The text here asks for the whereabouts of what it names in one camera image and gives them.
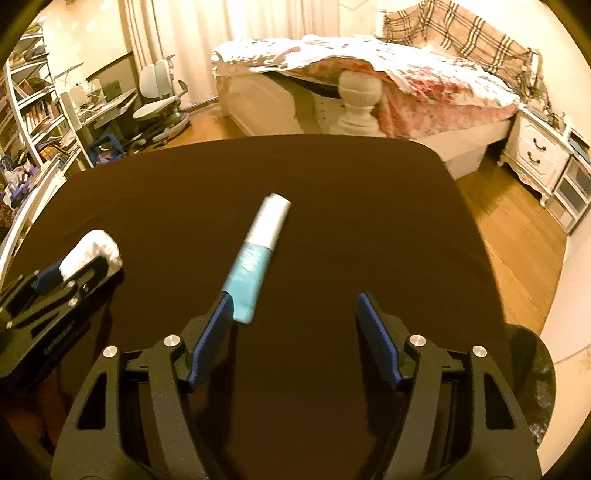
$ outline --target drawer handle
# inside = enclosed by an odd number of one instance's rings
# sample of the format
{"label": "drawer handle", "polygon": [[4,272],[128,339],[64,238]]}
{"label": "drawer handle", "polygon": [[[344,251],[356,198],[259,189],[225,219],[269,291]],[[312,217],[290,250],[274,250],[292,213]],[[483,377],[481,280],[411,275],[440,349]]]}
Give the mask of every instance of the drawer handle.
{"label": "drawer handle", "polygon": [[531,158],[531,152],[527,152],[527,156],[530,158],[530,162],[532,163],[536,163],[536,164],[540,164],[540,159],[536,158],[535,160],[533,158]]}
{"label": "drawer handle", "polygon": [[539,146],[538,145],[538,140],[536,138],[534,138],[534,145],[536,146],[536,148],[538,150],[541,150],[542,152],[545,152],[546,151],[546,147],[545,146],[543,146],[543,145],[542,146]]}

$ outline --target beige curtain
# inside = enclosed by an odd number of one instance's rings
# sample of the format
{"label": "beige curtain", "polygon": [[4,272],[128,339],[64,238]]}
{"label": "beige curtain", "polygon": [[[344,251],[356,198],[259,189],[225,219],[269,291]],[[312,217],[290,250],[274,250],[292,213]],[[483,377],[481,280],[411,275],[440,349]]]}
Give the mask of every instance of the beige curtain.
{"label": "beige curtain", "polygon": [[210,58],[220,43],[339,35],[338,0],[124,1],[138,70],[175,54],[174,77],[189,87],[184,106],[216,95]]}

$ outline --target plaid headboard cover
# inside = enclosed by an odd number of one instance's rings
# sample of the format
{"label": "plaid headboard cover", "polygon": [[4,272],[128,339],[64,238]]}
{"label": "plaid headboard cover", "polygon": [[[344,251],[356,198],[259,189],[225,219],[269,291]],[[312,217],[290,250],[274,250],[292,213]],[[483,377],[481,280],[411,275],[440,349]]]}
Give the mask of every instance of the plaid headboard cover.
{"label": "plaid headboard cover", "polygon": [[529,49],[450,0],[421,0],[414,7],[387,13],[384,40],[413,47],[437,44],[516,89],[529,69]]}

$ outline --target white chair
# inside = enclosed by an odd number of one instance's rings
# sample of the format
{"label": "white chair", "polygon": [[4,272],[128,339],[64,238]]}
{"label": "white chair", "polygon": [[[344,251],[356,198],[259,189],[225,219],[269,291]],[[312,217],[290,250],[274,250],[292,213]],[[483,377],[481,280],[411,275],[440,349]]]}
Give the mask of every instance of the white chair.
{"label": "white chair", "polygon": [[138,108],[134,112],[135,120],[149,120],[160,117],[160,121],[149,127],[142,134],[132,139],[139,145],[146,143],[147,138],[153,142],[166,144],[168,139],[179,134],[189,124],[189,114],[178,110],[181,97],[189,91],[187,84],[178,80],[182,91],[174,94],[171,58],[167,57],[148,65],[139,74],[139,91],[145,98],[159,99]]}

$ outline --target blue bottle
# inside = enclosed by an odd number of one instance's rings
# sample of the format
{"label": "blue bottle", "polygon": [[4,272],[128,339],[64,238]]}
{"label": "blue bottle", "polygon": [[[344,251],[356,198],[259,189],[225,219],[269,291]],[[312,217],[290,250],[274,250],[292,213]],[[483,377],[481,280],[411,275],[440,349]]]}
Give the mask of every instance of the blue bottle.
{"label": "blue bottle", "polygon": [[267,265],[291,203],[280,195],[265,198],[222,288],[234,301],[234,320],[250,323]]}

